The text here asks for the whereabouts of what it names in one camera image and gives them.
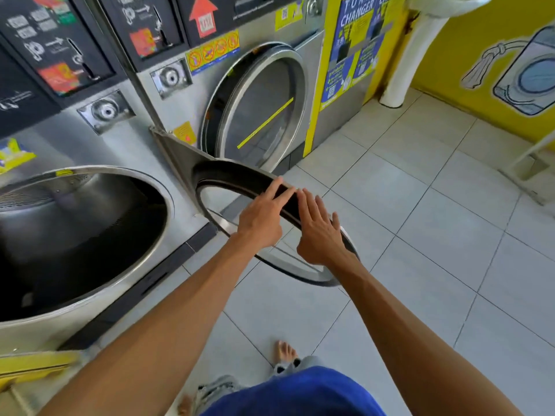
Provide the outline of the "person's left hand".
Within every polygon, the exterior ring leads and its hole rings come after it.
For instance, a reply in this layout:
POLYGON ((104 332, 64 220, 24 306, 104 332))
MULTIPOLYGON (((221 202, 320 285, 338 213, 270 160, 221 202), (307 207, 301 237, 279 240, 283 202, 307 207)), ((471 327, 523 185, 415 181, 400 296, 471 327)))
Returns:
POLYGON ((289 187, 277 195, 279 188, 284 187, 283 182, 281 176, 275 178, 240 214, 237 235, 254 253, 274 246, 281 239, 281 211, 296 192, 295 187, 289 187))

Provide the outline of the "person's right hand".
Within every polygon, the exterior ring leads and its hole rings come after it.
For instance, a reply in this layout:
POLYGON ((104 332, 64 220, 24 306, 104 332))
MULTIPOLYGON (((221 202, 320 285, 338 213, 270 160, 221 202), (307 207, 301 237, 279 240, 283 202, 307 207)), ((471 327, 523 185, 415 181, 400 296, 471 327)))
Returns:
POLYGON ((341 226, 339 232, 323 230, 301 232, 298 254, 309 264, 328 266, 345 251, 341 226))

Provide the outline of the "person's left forearm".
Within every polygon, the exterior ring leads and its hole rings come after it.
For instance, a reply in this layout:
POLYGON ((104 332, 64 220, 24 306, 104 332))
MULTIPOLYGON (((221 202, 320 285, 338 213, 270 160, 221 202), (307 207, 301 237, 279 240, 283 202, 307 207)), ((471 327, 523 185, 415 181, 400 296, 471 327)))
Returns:
POLYGON ((268 244, 237 231, 204 266, 81 369, 38 416, 164 416, 240 274, 268 244))

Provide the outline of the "person's right forearm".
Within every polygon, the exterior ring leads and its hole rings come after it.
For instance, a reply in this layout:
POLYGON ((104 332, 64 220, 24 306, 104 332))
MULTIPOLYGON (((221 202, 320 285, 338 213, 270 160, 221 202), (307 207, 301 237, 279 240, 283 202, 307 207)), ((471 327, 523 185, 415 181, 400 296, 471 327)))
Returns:
POLYGON ((418 319, 354 254, 327 268, 357 308, 413 416, 523 416, 496 385, 418 319))

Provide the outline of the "round glass washer door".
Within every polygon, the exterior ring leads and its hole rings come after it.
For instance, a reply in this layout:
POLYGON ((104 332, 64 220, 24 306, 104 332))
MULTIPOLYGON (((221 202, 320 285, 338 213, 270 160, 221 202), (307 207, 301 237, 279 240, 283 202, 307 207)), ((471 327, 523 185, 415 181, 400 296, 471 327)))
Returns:
POLYGON ((308 89, 302 56, 267 42, 228 69, 206 108, 200 149, 216 159, 273 170, 300 129, 308 89))

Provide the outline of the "small yellow sticker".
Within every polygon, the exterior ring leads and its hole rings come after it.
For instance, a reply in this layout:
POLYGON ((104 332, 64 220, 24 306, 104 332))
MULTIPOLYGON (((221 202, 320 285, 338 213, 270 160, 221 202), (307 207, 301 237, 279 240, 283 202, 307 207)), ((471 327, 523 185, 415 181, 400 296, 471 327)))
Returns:
POLYGON ((194 131, 190 121, 185 121, 172 130, 173 135, 191 146, 197 146, 197 134, 194 131))

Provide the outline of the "person's bare foot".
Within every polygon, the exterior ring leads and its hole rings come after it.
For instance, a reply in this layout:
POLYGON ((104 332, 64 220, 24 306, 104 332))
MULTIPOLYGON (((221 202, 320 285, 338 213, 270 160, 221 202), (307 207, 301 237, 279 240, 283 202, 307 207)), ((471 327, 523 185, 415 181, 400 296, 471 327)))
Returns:
POLYGON ((293 363, 299 356, 295 349, 285 341, 276 341, 274 344, 274 366, 287 367, 293 363))

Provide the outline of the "blue yellow token changer machine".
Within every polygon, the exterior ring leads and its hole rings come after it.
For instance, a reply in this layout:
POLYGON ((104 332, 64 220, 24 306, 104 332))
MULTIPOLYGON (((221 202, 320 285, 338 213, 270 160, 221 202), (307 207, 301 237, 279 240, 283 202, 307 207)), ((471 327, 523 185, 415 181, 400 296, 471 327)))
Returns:
POLYGON ((302 157, 345 125, 374 96, 407 19, 407 0, 329 0, 302 157))

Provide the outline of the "yellow warning sticker strip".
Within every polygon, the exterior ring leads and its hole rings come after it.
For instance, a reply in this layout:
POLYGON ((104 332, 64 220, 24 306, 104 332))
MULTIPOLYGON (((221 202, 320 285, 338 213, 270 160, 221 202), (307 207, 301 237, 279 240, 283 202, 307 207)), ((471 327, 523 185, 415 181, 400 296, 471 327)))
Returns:
POLYGON ((240 50, 239 30, 235 29, 186 52, 191 76, 222 62, 240 50))

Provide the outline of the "steel round door lock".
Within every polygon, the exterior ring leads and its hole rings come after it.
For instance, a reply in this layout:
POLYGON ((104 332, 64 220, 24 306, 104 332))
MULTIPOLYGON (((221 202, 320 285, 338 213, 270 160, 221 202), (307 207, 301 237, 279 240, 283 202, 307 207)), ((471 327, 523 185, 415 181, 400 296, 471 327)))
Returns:
POLYGON ((189 67, 184 58, 152 71, 150 76, 161 99, 166 99, 192 84, 189 67))

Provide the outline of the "person's blue shirt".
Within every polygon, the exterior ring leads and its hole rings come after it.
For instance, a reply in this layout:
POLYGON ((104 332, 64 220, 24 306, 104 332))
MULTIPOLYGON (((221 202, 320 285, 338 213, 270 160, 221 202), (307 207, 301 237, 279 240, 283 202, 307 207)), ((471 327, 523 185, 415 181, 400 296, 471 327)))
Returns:
POLYGON ((312 367, 217 400, 200 416, 386 416, 377 401, 346 375, 312 367))

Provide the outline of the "large steel washing machine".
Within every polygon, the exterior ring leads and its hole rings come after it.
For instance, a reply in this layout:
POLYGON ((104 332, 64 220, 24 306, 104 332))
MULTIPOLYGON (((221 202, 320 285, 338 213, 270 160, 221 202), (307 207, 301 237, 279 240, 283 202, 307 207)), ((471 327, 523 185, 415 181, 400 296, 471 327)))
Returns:
POLYGON ((0 0, 0 355, 87 348, 94 321, 206 222, 84 0, 0 0))

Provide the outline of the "person's grey shorts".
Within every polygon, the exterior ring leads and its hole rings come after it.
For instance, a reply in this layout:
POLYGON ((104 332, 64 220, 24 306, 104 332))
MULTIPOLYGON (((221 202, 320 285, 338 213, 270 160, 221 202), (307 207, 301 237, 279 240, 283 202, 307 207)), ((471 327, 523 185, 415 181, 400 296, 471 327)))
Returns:
MULTIPOLYGON (((291 359, 280 358, 274 365, 272 375, 266 381, 255 386, 261 387, 263 384, 278 378, 291 376, 300 371, 318 366, 325 367, 323 361, 317 356, 295 357, 291 359)), ((191 400, 191 404, 187 408, 190 411, 189 415, 200 416, 220 398, 244 389, 248 389, 248 387, 242 385, 237 378, 231 375, 224 375, 209 384, 201 385, 198 387, 194 398, 191 400)))

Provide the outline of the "white plastic chair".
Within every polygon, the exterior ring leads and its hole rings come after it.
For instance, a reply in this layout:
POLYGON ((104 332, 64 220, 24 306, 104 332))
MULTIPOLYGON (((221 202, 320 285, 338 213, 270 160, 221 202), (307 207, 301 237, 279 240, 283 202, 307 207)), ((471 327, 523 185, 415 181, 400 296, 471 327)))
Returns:
POLYGON ((552 142, 555 130, 497 171, 531 200, 555 214, 555 155, 551 158, 542 155, 552 142))

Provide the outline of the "white sink pedestal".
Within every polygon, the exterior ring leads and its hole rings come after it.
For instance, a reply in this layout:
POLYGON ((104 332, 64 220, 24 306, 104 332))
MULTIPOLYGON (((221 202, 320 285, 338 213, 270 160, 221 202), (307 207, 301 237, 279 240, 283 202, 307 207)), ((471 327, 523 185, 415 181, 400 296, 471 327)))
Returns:
POLYGON ((404 103, 410 83, 427 49, 449 19, 485 6, 492 0, 407 0, 408 8, 420 13, 419 20, 387 83, 379 103, 397 109, 404 103))

